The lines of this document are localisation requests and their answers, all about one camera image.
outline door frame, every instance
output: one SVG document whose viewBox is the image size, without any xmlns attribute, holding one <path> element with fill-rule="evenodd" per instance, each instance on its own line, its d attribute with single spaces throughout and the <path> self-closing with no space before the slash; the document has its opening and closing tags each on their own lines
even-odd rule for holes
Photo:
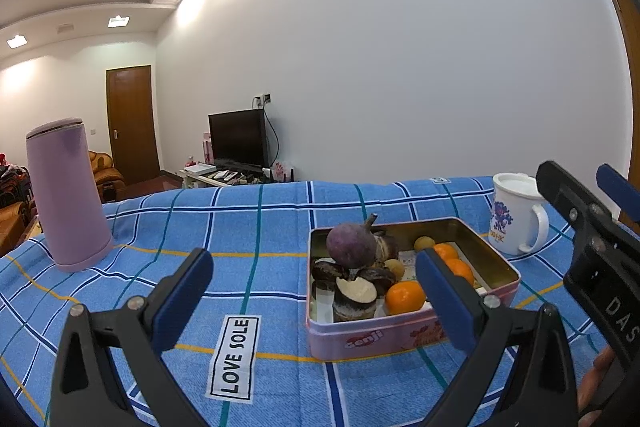
<svg viewBox="0 0 640 427">
<path fill-rule="evenodd" d="M 118 164 L 116 162 L 116 156 L 114 153 L 113 147 L 113 127 L 111 124 L 111 111 L 110 111 L 110 102 L 111 102 L 111 93 L 109 86 L 109 73 L 110 71 L 124 71 L 124 70 L 137 70 L 142 68 L 149 68 L 149 95 L 151 95 L 151 128 L 153 130 L 154 137 L 154 149 L 156 150 L 156 161 L 158 162 L 158 170 L 160 171 L 160 156 L 158 155 L 158 141 L 156 140 L 156 114 L 154 112 L 154 83 L 153 83 L 153 70 L 151 64 L 143 64 L 141 66 L 127 66 L 125 68 L 112 68 L 110 70 L 104 71 L 104 83 L 106 86 L 107 92 L 107 126 L 109 128 L 109 144 L 111 146 L 111 158 L 113 159 L 113 166 L 118 168 Z"/>
<path fill-rule="evenodd" d="M 622 37 L 625 41 L 626 60 L 629 66 L 629 75 L 631 77 L 631 98 L 633 107 L 633 124 L 632 124 L 632 140 L 631 140 L 631 159 L 629 162 L 629 172 L 627 180 L 634 187 L 640 188 L 640 34 L 635 30 L 635 25 L 630 22 L 625 15 L 625 11 L 621 8 L 621 3 L 626 10 L 633 9 L 640 17 L 634 0 L 611 0 L 616 9 L 616 15 L 622 29 Z M 640 233 L 640 226 L 636 225 L 624 212 L 620 213 L 620 221 L 636 233 Z"/>
</svg>

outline blue gripper pad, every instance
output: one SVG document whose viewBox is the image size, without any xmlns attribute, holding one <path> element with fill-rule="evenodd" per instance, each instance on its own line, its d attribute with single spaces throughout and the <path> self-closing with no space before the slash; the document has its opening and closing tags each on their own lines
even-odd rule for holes
<svg viewBox="0 0 640 427">
<path fill-rule="evenodd" d="M 162 279 L 156 287 L 158 298 L 164 298 L 164 302 L 161 301 L 154 312 L 151 322 L 151 345 L 156 353 L 174 348 L 211 280 L 211 254 L 206 250 L 200 250 L 195 259 L 190 258 L 191 256 L 183 262 L 174 275 Z M 190 263 L 190 266 L 184 271 L 183 267 L 187 263 Z"/>
<path fill-rule="evenodd" d="M 636 223 L 640 222 L 640 192 L 611 165 L 598 167 L 596 183 Z"/>
<path fill-rule="evenodd" d="M 484 317 L 476 291 L 465 279 L 453 275 L 431 248 L 416 256 L 415 276 L 453 347 L 469 356 L 476 347 Z"/>
</svg>

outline purple thermos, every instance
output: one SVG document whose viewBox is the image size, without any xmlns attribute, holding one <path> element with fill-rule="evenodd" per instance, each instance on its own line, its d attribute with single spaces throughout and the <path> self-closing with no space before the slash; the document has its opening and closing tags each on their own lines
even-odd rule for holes
<svg viewBox="0 0 640 427">
<path fill-rule="evenodd" d="M 79 118 L 27 134 L 27 162 L 38 215 L 58 268 L 74 272 L 104 258 L 113 237 L 102 211 Z"/>
</svg>

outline blue checkered tablecloth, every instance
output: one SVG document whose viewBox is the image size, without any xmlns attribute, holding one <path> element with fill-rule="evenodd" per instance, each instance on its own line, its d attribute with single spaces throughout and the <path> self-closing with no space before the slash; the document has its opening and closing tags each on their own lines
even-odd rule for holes
<svg viewBox="0 0 640 427">
<path fill-rule="evenodd" d="M 214 257 L 213 280 L 175 349 L 163 358 L 210 425 L 413 425 L 452 380 L 462 353 L 445 342 L 375 359 L 313 359 L 304 326 L 309 232 L 376 212 L 379 223 L 457 215 L 486 233 L 492 193 L 491 178 L 390 185 L 299 182 L 172 190 L 106 204 L 116 247 L 97 266 L 62 273 L 43 236 L 0 259 L 0 374 L 33 420 L 44 425 L 69 307 L 82 302 L 101 311 L 121 306 L 129 296 L 147 295 L 192 248 L 204 247 Z M 572 231 L 554 210 L 548 213 L 554 229 L 544 248 L 512 260 L 523 279 L 514 305 L 537 309 L 546 300 L 560 308 L 580 377 L 604 341 L 562 287 Z M 204 396 L 226 314 L 262 317 L 251 404 Z M 490 415 L 513 356 L 512 349 L 505 351 L 476 423 Z M 120 350 L 114 358 L 134 409 L 156 425 Z"/>
</svg>

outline wooden door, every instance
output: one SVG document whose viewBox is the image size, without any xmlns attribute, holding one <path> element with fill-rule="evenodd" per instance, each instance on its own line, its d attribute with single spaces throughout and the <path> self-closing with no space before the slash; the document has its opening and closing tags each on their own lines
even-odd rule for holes
<svg viewBox="0 0 640 427">
<path fill-rule="evenodd" d="M 633 186 L 640 188 L 640 12 L 633 0 L 613 0 L 613 4 L 625 39 L 626 56 L 631 73 L 634 124 L 631 163 L 627 179 Z M 640 233 L 640 227 L 624 212 L 620 214 L 620 221 Z"/>
<path fill-rule="evenodd" d="M 151 66 L 107 71 L 107 115 L 113 162 L 127 185 L 157 178 Z"/>
</svg>

